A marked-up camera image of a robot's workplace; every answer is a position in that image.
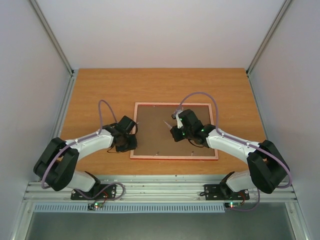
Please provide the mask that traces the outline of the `small clear-handled screwdriver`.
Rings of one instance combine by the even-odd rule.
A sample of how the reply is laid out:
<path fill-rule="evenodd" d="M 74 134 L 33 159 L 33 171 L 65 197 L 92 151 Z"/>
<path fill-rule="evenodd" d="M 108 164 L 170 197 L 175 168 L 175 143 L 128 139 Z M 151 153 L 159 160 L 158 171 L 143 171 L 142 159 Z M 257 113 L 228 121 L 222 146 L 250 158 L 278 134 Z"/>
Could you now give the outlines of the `small clear-handled screwdriver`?
<path fill-rule="evenodd" d="M 171 130 L 173 127 L 169 124 L 169 123 L 167 123 L 165 120 L 163 121 L 164 123 L 165 123 L 165 125 L 168 127 L 168 129 L 169 130 Z"/>

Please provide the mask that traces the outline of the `red picture frame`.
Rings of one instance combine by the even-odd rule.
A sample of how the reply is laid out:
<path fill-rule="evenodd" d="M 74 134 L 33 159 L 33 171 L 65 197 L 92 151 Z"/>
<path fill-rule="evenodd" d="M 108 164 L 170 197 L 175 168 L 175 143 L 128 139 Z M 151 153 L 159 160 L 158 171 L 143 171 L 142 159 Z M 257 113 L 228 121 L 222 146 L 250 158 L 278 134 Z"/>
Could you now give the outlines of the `red picture frame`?
<path fill-rule="evenodd" d="M 175 142 L 170 129 L 177 124 L 172 114 L 178 102 L 136 102 L 133 120 L 138 125 L 137 148 L 130 152 L 132 160 L 190 160 L 217 161 L 218 151 L 212 148 L 199 148 L 186 139 Z"/>

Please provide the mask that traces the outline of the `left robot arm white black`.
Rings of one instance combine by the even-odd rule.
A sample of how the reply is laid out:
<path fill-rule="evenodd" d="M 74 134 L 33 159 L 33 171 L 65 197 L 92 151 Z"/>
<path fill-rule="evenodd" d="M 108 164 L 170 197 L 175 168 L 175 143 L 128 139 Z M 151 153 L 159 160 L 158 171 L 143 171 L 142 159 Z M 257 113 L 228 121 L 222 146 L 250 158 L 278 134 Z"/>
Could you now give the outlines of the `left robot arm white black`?
<path fill-rule="evenodd" d="M 82 199 L 96 200 L 113 185 L 102 184 L 87 171 L 76 171 L 78 161 L 100 150 L 114 149 L 116 153 L 135 150 L 138 142 L 132 130 L 137 128 L 136 122 L 123 116 L 119 122 L 104 125 L 81 138 L 62 140 L 55 137 L 40 155 L 33 172 L 41 179 L 43 189 L 58 192 L 70 188 Z"/>

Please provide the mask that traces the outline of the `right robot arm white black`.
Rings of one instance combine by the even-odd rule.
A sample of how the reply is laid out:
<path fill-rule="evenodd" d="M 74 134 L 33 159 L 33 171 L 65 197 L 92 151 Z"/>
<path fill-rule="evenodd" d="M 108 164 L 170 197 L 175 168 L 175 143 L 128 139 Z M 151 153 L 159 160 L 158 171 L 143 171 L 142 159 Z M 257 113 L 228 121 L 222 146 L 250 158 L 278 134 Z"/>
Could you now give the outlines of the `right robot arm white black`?
<path fill-rule="evenodd" d="M 269 140 L 248 141 L 227 134 L 215 125 L 204 125 L 191 109 L 177 110 L 172 118 L 176 120 L 176 125 L 170 133 L 175 142 L 188 140 L 196 147 L 219 150 L 247 164 L 247 170 L 232 171 L 220 181 L 219 190 L 225 200 L 242 190 L 253 188 L 271 194 L 290 176 L 287 163 Z"/>

